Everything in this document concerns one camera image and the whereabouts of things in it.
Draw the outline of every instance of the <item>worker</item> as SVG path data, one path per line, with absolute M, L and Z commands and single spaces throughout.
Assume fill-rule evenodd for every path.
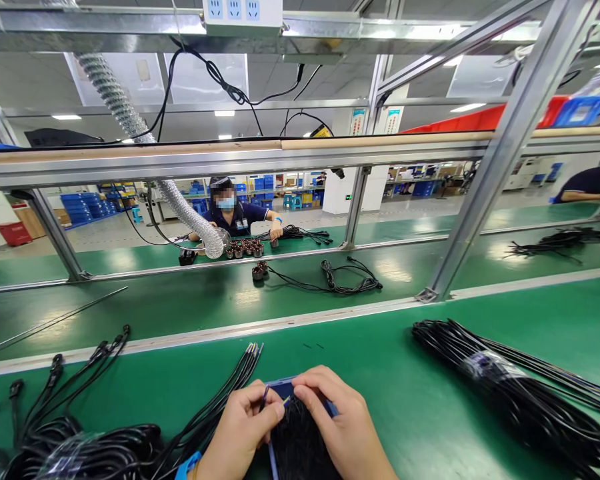
M 554 203 L 600 200 L 600 167 L 576 173 L 562 186 Z
M 343 480 L 397 480 L 380 444 L 364 398 L 327 367 L 312 368 L 292 380 L 293 393 L 306 406 L 325 441 L 333 465 Z M 338 410 L 331 418 L 316 392 Z M 176 480 L 239 480 L 244 478 L 256 449 L 268 443 L 271 430 L 285 415 L 283 402 L 256 380 L 234 391 L 205 454 L 196 453 L 180 465 Z
M 315 179 L 315 184 L 318 187 L 321 187 L 322 185 L 325 184 L 326 179 L 327 179 L 327 172 L 321 172 L 320 175 L 318 175 L 317 178 Z
M 269 230 L 271 240 L 282 236 L 280 215 L 254 203 L 238 201 L 229 177 L 212 177 L 209 189 L 211 209 L 204 212 L 203 217 L 214 227 L 226 230 L 232 237 L 244 237 L 251 234 L 253 222 L 269 220 L 272 222 Z M 190 233 L 189 239 L 198 241 L 200 237 L 196 233 Z

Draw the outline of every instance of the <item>blue stool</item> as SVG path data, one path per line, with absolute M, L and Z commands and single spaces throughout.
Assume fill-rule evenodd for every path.
M 286 195 L 285 194 L 283 208 L 286 208 L 286 209 L 293 208 L 293 195 Z

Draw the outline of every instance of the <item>ceiling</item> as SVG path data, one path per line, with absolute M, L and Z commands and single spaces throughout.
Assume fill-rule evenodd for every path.
M 89 0 L 90 5 L 116 6 L 164 6 L 170 7 L 171 0 Z M 285 10 L 330 10 L 348 11 L 354 0 L 285 0 Z M 422 20 L 476 20 L 488 15 L 504 2 L 502 0 L 407 0 L 404 18 Z M 176 0 L 179 7 L 200 7 L 201 0 Z M 384 1 L 375 0 L 370 8 L 372 15 L 384 10 Z M 408 65 L 418 57 L 396 55 L 391 72 Z M 159 62 L 166 82 L 164 59 Z M 301 99 L 356 99 L 369 94 L 375 57 L 371 55 L 348 56 L 337 65 L 323 66 Z M 558 93 L 574 93 L 594 74 L 594 66 L 600 64 L 600 57 L 583 59 L 573 68 L 582 73 Z M 316 65 L 307 65 L 304 81 L 309 78 Z M 279 55 L 248 55 L 249 96 L 261 99 L 264 96 L 284 91 L 295 81 L 297 65 L 285 63 Z M 409 86 L 409 97 L 444 98 L 453 78 L 455 68 L 439 67 L 421 76 Z M 508 95 L 511 88 L 505 91 Z M 278 99 L 292 100 L 296 92 Z M 0 104 L 4 108 L 30 107 L 53 112 L 54 108 L 66 113 L 72 107 L 81 105 L 67 62 L 61 53 L 0 53 Z M 451 118 L 463 113 L 452 113 L 455 108 L 449 105 L 406 107 L 401 122 L 401 130 Z M 333 119 L 332 109 L 311 110 L 328 125 Z M 257 113 L 263 134 L 278 135 L 284 125 L 286 111 L 259 111 Z M 154 115 L 144 115 L 148 124 Z M 88 135 L 102 137 L 106 141 L 124 138 L 122 129 L 110 115 L 84 117 L 78 121 L 58 121 L 49 116 L 12 118 L 10 122 L 16 130 L 32 130 L 42 127 L 72 129 Z M 308 117 L 296 117 L 287 128 L 287 134 L 302 136 L 314 130 L 317 122 Z M 218 135 L 254 136 L 257 126 L 250 111 L 236 111 L 234 117 L 215 117 L 207 113 L 169 113 L 165 117 L 163 141 L 186 141 L 216 139 Z

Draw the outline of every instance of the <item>dark blue shirt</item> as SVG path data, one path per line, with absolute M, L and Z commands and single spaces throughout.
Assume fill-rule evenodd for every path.
M 566 191 L 600 194 L 600 167 L 582 170 L 582 172 L 572 176 L 563 185 L 554 203 L 564 203 L 562 201 L 562 194 Z
M 239 204 L 242 205 L 242 213 L 244 214 L 244 220 L 247 221 L 248 227 L 242 226 L 242 222 L 240 222 L 240 208 L 238 205 L 233 209 L 233 220 L 231 220 L 231 225 L 229 225 L 222 216 L 222 210 L 220 209 L 216 210 L 215 215 L 212 210 L 207 210 L 202 216 L 207 221 L 215 222 L 219 228 L 224 228 L 224 230 L 229 232 L 230 236 L 244 237 L 245 235 L 251 234 L 251 224 L 253 222 L 267 219 L 269 209 L 260 207 L 254 203 L 239 202 Z

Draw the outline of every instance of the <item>fume extraction hose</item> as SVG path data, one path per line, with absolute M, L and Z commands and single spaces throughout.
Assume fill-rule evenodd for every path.
M 47 6 L 75 7 L 75 0 L 43 0 Z M 136 112 L 127 94 L 111 70 L 106 58 L 100 53 L 74 53 L 78 63 L 100 94 L 111 114 L 131 138 L 147 131 L 147 124 Z M 156 143 L 151 133 L 133 139 L 136 143 Z M 193 230 L 204 242 L 207 256 L 220 258 L 224 244 L 220 234 L 196 212 L 184 199 L 173 180 L 156 180 L 156 186 L 178 218 Z

